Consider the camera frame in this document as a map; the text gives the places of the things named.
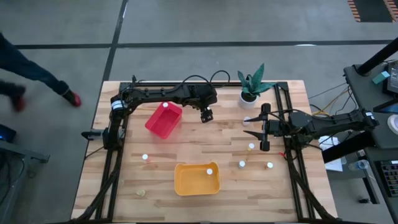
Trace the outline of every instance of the potted plant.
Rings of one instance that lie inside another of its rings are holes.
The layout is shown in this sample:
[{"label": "potted plant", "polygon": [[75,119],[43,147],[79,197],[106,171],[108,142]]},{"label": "potted plant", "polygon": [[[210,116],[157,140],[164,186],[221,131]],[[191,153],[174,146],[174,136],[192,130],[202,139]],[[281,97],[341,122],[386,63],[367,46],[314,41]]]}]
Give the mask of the potted plant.
[{"label": "potted plant", "polygon": [[238,78],[242,83],[242,92],[239,97],[239,106],[243,109],[251,109],[256,104],[260,93],[264,93],[275,83],[261,83],[264,74],[264,64],[255,72],[253,76],[247,75],[246,78],[242,72],[238,71]]}]

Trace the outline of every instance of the white pot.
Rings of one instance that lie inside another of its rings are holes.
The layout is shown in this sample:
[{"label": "white pot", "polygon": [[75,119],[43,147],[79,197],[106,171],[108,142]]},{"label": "white pot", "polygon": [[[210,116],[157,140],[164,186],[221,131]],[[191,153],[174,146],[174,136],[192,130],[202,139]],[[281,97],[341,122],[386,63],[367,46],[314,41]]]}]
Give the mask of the white pot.
[{"label": "white pot", "polygon": [[238,101],[238,105],[245,110],[251,109],[254,107],[254,105],[256,104],[257,100],[259,99],[259,97],[257,96],[256,99],[252,102],[247,102],[246,100],[244,100],[242,98],[242,92],[241,94],[239,94],[239,101]]}]

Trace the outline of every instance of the jeans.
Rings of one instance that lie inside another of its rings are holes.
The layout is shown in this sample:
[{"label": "jeans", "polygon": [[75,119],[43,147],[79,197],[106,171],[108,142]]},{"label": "jeans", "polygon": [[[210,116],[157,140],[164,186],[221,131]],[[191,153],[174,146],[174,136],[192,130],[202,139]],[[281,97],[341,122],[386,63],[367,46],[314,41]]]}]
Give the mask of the jeans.
[{"label": "jeans", "polygon": [[[0,68],[13,72],[30,80],[38,80],[59,95],[64,95],[69,86],[57,80],[49,71],[28,60],[21,52],[0,33]],[[20,96],[21,86],[0,80],[0,95]]]}]

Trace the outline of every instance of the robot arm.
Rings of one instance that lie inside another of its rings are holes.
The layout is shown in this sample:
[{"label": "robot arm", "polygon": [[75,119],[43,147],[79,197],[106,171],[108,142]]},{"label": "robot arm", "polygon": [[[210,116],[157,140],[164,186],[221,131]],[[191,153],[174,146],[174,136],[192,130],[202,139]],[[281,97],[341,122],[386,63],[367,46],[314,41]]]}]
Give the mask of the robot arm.
[{"label": "robot arm", "polygon": [[104,148],[112,149],[121,145],[122,134],[119,132],[121,122],[139,105],[166,101],[200,110],[201,121],[206,123],[213,119],[213,112],[209,106],[217,102],[217,92],[211,83],[192,85],[184,82],[173,89],[142,90],[136,88],[136,78],[133,77],[132,83],[122,83],[119,93],[111,98],[110,125],[103,132]]},{"label": "robot arm", "polygon": [[321,136],[350,129],[354,131],[371,131],[379,125],[373,114],[364,108],[326,118],[312,116],[300,110],[292,110],[287,122],[268,120],[269,114],[271,114],[271,106],[268,103],[264,103],[261,106],[260,115],[257,118],[247,120],[263,121],[262,133],[244,131],[261,141],[260,150],[262,151],[269,151],[269,142],[267,141],[267,135],[269,134],[273,136],[291,136],[295,147],[302,149],[312,140],[319,139]]}]

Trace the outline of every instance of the white paper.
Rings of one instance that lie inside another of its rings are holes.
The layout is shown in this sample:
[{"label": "white paper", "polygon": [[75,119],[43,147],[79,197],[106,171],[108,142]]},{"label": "white paper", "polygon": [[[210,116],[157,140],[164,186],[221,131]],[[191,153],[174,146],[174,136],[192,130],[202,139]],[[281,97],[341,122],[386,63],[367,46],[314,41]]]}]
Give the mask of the white paper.
[{"label": "white paper", "polygon": [[[336,146],[339,144],[338,139],[336,137],[332,137],[328,140],[326,140],[327,138],[329,138],[329,136],[322,136],[319,138],[319,142],[323,142],[322,144],[320,144],[320,147],[322,149],[322,151],[327,150],[328,148],[332,147],[332,146]],[[333,170],[333,171],[343,171],[343,166],[341,165],[341,159],[336,159],[334,161],[328,162],[325,164],[325,168],[327,170]]]}]

